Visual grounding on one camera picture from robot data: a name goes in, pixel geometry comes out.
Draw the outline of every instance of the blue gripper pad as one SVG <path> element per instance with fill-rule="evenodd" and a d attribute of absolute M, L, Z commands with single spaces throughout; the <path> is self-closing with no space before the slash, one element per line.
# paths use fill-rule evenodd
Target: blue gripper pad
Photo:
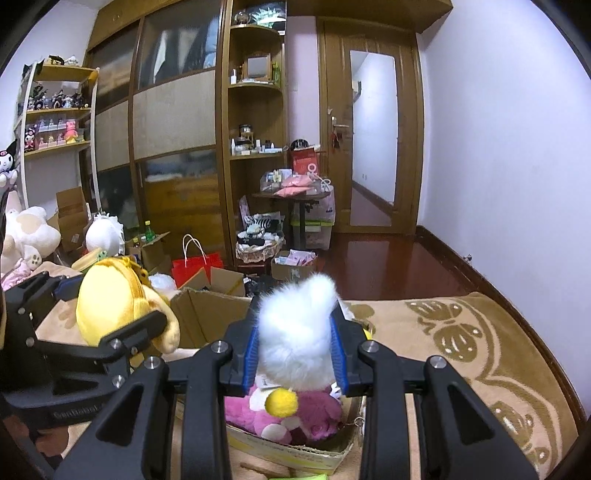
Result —
<path fill-rule="evenodd" d="M 330 356 L 332 357 L 336 383 L 343 394 L 346 395 L 349 391 L 346 355 L 333 316 L 330 317 Z"/>
<path fill-rule="evenodd" d="M 255 383 L 256 369 L 258 367 L 258 325 L 251 330 L 250 338 L 244 352 L 244 372 L 242 388 L 246 393 Z"/>

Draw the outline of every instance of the white paper bag handle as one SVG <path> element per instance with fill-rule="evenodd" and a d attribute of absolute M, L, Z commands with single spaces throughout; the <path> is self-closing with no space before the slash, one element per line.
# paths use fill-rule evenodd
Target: white paper bag handle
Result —
<path fill-rule="evenodd" d="M 185 244 L 184 241 L 187 237 L 189 237 L 189 241 Z M 196 238 L 193 238 L 193 236 L 190 233 L 187 233 L 183 237 L 183 255 L 185 257 L 185 268 L 187 267 L 187 248 L 189 247 L 189 244 L 191 244 L 191 243 L 193 243 L 199 247 L 199 250 L 201 250 L 201 254 L 203 255 L 203 261 L 207 265 L 207 257 L 205 256 L 205 252 L 203 251 L 203 248 L 201 247 L 199 240 L 197 240 Z"/>

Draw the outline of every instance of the plastic bottle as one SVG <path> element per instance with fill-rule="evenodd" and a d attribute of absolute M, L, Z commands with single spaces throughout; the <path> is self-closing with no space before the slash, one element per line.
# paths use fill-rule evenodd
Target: plastic bottle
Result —
<path fill-rule="evenodd" d="M 150 243 L 152 240 L 156 238 L 156 234 L 150 227 L 150 221 L 146 220 L 146 243 Z"/>

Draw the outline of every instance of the wooden shelf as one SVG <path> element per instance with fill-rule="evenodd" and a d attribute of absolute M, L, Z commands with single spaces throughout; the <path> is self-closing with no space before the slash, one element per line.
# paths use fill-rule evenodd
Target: wooden shelf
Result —
<path fill-rule="evenodd" d="M 27 120 L 43 115 L 65 114 L 66 118 L 80 119 L 90 115 L 90 108 L 46 108 L 43 110 L 27 110 Z"/>
<path fill-rule="evenodd" d="M 36 82 L 85 82 L 95 69 L 70 65 L 44 65 L 33 80 Z"/>
<path fill-rule="evenodd" d="M 281 91 L 281 87 L 275 85 L 274 83 L 254 83 L 254 82 L 246 82 L 246 83 L 237 83 L 236 85 L 229 85 L 228 89 L 234 88 L 268 88 L 271 90 L 277 90 L 278 92 Z"/>
<path fill-rule="evenodd" d="M 45 157 L 46 155 L 54 155 L 54 154 L 59 154 L 59 153 L 63 153 L 66 151 L 81 151 L 81 150 L 84 150 L 85 148 L 88 148 L 89 146 L 90 146 L 90 141 L 84 140 L 83 142 L 70 143 L 70 144 L 66 144 L 66 145 L 58 145 L 57 147 L 47 147 L 47 148 L 43 148 L 41 150 L 35 150 L 33 152 L 26 152 L 25 159 L 26 160 L 37 160 L 39 158 Z"/>
<path fill-rule="evenodd" d="M 253 37 L 258 37 L 261 40 L 280 40 L 281 36 L 277 30 L 273 30 L 272 28 L 262 27 L 256 24 L 248 24 L 248 25 L 233 25 L 230 27 L 230 33 L 238 34 L 238 35 L 249 35 Z"/>
<path fill-rule="evenodd" d="M 249 158 L 274 158 L 282 157 L 284 152 L 279 153 L 251 153 L 250 155 L 233 155 L 230 157 L 230 161 L 234 160 L 248 160 Z"/>

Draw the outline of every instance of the mirror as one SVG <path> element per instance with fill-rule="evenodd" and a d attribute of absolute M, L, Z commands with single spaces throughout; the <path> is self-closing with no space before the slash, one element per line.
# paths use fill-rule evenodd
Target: mirror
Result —
<path fill-rule="evenodd" d="M 352 226 L 391 226 L 398 155 L 396 65 L 389 55 L 351 50 Z"/>

